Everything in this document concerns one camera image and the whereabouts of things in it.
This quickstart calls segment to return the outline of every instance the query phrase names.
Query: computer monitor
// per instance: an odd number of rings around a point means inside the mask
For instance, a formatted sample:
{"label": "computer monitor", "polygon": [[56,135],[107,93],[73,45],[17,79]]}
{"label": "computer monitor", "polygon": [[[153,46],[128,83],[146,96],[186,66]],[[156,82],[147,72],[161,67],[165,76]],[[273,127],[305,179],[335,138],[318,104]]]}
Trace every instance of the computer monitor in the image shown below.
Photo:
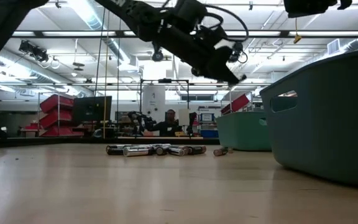
{"label": "computer monitor", "polygon": [[[111,96],[106,97],[106,121],[110,120]],[[74,99],[73,121],[104,121],[104,96]]]}

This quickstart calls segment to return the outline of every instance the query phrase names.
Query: desk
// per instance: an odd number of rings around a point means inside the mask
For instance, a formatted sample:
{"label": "desk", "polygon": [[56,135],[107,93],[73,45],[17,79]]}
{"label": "desk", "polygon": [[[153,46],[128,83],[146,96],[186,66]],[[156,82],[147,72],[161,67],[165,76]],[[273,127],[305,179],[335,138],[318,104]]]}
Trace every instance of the desk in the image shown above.
{"label": "desk", "polygon": [[[118,137],[118,139],[134,139],[135,137]],[[190,137],[153,137],[153,136],[147,136],[147,137],[137,137],[137,139],[190,139]],[[191,139],[194,140],[200,140],[200,139],[204,139],[203,137],[191,137]]]}
{"label": "desk", "polygon": [[21,132],[21,136],[22,137],[27,137],[27,133],[34,133],[34,137],[39,137],[39,132],[38,132],[38,129],[21,129],[20,130]]}
{"label": "desk", "polygon": [[271,152],[124,157],[105,147],[0,148],[0,223],[358,223],[357,188],[284,169]]}

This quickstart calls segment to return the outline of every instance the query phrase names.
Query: red shelf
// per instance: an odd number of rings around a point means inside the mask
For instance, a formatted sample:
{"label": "red shelf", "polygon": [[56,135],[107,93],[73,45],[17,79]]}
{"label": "red shelf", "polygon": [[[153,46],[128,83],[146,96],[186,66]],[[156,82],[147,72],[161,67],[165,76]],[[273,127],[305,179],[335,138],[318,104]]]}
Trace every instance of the red shelf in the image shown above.
{"label": "red shelf", "polygon": [[[52,95],[40,104],[40,108],[42,112],[49,113],[51,110],[58,108],[58,102],[59,102],[58,95]],[[60,96],[61,110],[72,110],[73,106],[74,106],[74,100],[64,96]]]}
{"label": "red shelf", "polygon": [[80,137],[84,134],[82,132],[74,132],[72,127],[60,127],[52,126],[41,137]]}
{"label": "red shelf", "polygon": [[230,104],[226,105],[222,110],[222,114],[228,114],[238,111],[239,109],[245,107],[249,103],[248,98],[245,94],[241,95],[237,99],[235,99],[233,102],[231,102],[231,111],[230,111]]}
{"label": "red shelf", "polygon": [[[71,111],[60,110],[60,125],[68,126],[71,124]],[[51,127],[52,125],[57,125],[58,121],[58,110],[50,111],[48,115],[40,119],[40,125],[45,129]]]}

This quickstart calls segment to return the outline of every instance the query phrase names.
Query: robotic arm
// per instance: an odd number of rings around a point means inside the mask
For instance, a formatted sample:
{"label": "robotic arm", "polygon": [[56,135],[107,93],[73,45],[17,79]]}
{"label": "robotic arm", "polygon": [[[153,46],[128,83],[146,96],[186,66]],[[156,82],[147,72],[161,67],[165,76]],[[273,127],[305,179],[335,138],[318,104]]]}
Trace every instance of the robotic arm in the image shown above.
{"label": "robotic arm", "polygon": [[[152,128],[154,124],[157,124],[157,122],[154,121],[151,117],[148,117],[148,116],[146,116],[140,112],[136,112],[136,111],[129,112],[128,117],[129,117],[129,119],[131,119],[131,123],[134,128],[134,134],[140,134],[141,132],[144,131],[144,128],[142,125],[142,120],[144,120],[146,129],[150,129],[150,127]],[[137,126],[134,122],[135,120],[137,120],[137,122],[139,124],[139,132],[138,132]]]}
{"label": "robotic arm", "polygon": [[[214,48],[220,40],[227,39],[227,35],[221,27],[222,17],[208,13],[207,5],[197,0],[178,0],[175,7],[156,8],[134,0],[95,1],[120,17],[139,39],[151,41],[155,52],[163,47],[191,65],[193,75],[224,80],[232,85],[240,82],[226,66],[233,50],[228,46]],[[215,29],[200,25],[206,16],[220,20]]]}
{"label": "robotic arm", "polygon": [[[202,4],[197,0],[178,0],[175,7],[162,8],[135,0],[95,1],[120,17],[141,40],[152,42],[156,52],[163,47],[191,65],[193,75],[226,81],[231,85],[245,78],[238,79],[226,67],[226,62],[234,61],[241,52],[241,43],[247,40],[248,36],[246,25],[232,12]],[[29,11],[47,2],[48,0],[0,0],[0,50]],[[284,0],[289,17],[324,13],[329,6],[336,3],[337,0]],[[351,3],[352,0],[341,0],[341,7],[338,9],[345,9]],[[223,18],[208,12],[207,7],[229,13],[239,20],[247,33],[244,39],[228,39],[221,26]],[[219,24],[212,27],[202,26],[201,21],[207,16],[217,19]],[[233,49],[228,46],[215,49],[214,46],[222,39],[235,42]]]}

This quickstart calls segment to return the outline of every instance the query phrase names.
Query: storage bin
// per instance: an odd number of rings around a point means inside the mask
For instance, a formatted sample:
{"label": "storage bin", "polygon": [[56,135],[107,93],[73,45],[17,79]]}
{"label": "storage bin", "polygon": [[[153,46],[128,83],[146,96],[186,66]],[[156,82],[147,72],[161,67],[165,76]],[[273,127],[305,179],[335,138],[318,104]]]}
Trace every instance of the storage bin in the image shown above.
{"label": "storage bin", "polygon": [[200,135],[204,138],[218,138],[218,131],[215,130],[201,130]]}
{"label": "storage bin", "polygon": [[236,112],[216,118],[219,141],[240,151],[271,151],[264,112]]}
{"label": "storage bin", "polygon": [[[272,107],[289,91],[295,107]],[[358,51],[309,64],[260,94],[277,162],[358,185]]]}

